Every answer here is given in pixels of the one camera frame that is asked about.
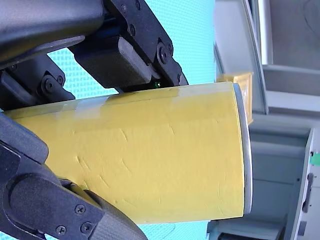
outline yellow cup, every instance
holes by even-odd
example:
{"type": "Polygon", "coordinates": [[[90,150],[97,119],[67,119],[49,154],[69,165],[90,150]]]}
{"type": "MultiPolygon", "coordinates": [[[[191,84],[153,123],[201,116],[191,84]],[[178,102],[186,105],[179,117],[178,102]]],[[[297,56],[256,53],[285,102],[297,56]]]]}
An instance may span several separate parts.
{"type": "Polygon", "coordinates": [[[146,90],[6,114],[49,147],[48,167],[137,224],[243,216],[252,200],[241,91],[231,82],[146,90]]]}

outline yellow box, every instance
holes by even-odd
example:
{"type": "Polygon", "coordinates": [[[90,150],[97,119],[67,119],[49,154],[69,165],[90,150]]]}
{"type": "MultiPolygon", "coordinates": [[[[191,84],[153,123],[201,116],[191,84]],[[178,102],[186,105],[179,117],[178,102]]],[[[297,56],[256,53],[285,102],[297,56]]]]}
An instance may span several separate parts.
{"type": "Polygon", "coordinates": [[[227,219],[252,199],[240,92],[231,82],[189,85],[6,114],[46,142],[57,176],[137,224],[227,219]]]}
{"type": "Polygon", "coordinates": [[[233,82],[240,85],[248,124],[252,119],[252,72],[221,74],[216,82],[233,82]]]}

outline yellow cylinder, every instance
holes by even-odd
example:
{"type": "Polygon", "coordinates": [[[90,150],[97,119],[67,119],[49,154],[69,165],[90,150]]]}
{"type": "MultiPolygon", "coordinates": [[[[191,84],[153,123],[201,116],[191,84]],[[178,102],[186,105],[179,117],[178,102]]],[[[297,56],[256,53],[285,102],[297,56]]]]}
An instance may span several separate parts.
{"type": "Polygon", "coordinates": [[[248,125],[236,92],[230,82],[189,85],[6,114],[46,142],[56,175],[137,224],[226,219],[251,203],[248,125]]]}

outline silver rim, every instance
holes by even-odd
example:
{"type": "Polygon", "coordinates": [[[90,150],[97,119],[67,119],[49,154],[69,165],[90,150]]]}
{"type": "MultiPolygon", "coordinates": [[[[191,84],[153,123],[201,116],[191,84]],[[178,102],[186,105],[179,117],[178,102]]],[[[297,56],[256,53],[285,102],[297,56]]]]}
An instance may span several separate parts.
{"type": "Polygon", "coordinates": [[[252,157],[251,157],[251,144],[249,136],[249,127],[247,115],[245,111],[244,100],[242,98],[241,89],[239,84],[233,84],[236,104],[238,107],[241,138],[242,138],[242,151],[243,151],[243,167],[244,167],[244,214],[249,214],[252,208],[252,157]]]}

